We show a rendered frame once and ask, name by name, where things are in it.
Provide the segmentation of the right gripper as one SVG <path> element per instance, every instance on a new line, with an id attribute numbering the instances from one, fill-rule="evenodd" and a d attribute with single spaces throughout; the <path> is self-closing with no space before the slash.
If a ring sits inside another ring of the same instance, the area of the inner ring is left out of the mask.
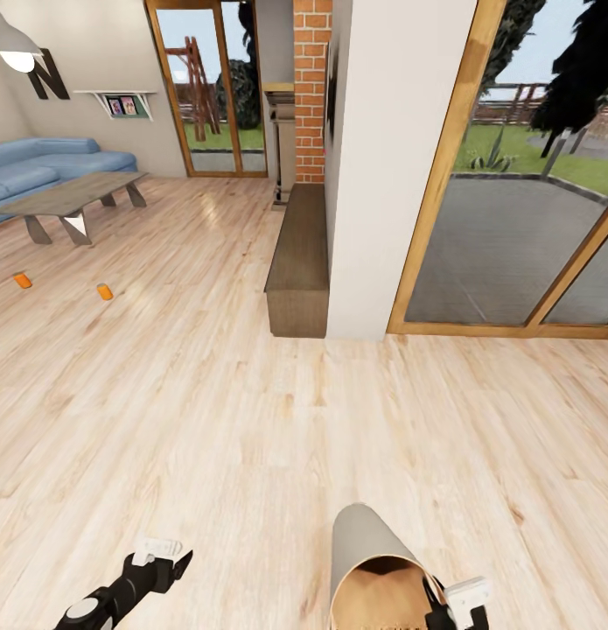
<path id="1" fill-rule="evenodd" d="M 428 592 L 430 597 L 429 602 L 432 608 L 432 612 L 427 612 L 424 616 L 427 630 L 457 630 L 457 625 L 453 622 L 450 615 L 448 615 L 449 607 L 439 603 L 437 594 L 434 592 L 431 584 L 427 583 L 425 578 L 423 579 L 423 587 L 424 590 Z M 470 626 L 469 630 L 490 630 L 485 605 L 474 606 L 474 608 L 471 608 L 470 613 L 472 626 Z"/>

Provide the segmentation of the can of soda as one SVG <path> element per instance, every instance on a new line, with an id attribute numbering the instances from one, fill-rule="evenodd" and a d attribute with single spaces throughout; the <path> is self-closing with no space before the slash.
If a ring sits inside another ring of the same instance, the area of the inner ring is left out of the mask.
<path id="1" fill-rule="evenodd" d="M 110 288 L 105 283 L 98 284 L 96 288 L 98 289 L 101 297 L 104 300 L 110 300 L 111 298 L 113 298 L 113 293 L 110 291 Z"/>
<path id="2" fill-rule="evenodd" d="M 31 288 L 30 278 L 24 272 L 15 273 L 13 276 L 21 288 Z"/>

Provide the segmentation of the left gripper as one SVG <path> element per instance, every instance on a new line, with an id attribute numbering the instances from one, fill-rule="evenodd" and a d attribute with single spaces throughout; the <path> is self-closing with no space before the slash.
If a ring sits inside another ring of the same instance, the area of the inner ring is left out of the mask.
<path id="1" fill-rule="evenodd" d="M 177 563 L 174 563 L 170 557 L 157 556 L 154 561 L 147 563 L 145 566 L 133 564 L 135 554 L 129 554 L 124 559 L 124 567 L 120 578 L 129 580 L 133 586 L 135 597 L 133 598 L 133 607 L 138 605 L 140 601 L 149 592 L 159 592 L 166 594 L 175 580 L 180 580 L 192 561 L 193 550 L 187 552 Z"/>

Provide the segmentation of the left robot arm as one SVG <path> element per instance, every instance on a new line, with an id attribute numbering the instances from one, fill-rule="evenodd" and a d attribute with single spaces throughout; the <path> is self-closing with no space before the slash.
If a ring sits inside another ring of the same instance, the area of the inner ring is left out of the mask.
<path id="1" fill-rule="evenodd" d="M 122 575 L 70 606 L 53 630 L 114 630 L 149 592 L 166 594 L 183 577 L 193 550 L 177 563 L 171 559 L 183 547 L 177 540 L 142 536 L 135 552 L 124 559 Z"/>

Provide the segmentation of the trash can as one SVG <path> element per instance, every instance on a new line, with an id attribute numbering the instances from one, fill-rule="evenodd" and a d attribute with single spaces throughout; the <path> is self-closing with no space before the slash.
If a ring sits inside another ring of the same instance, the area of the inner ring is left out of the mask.
<path id="1" fill-rule="evenodd" d="M 334 630 L 427 630 L 423 579 L 437 579 L 368 505 L 344 507 L 332 524 L 329 620 Z"/>

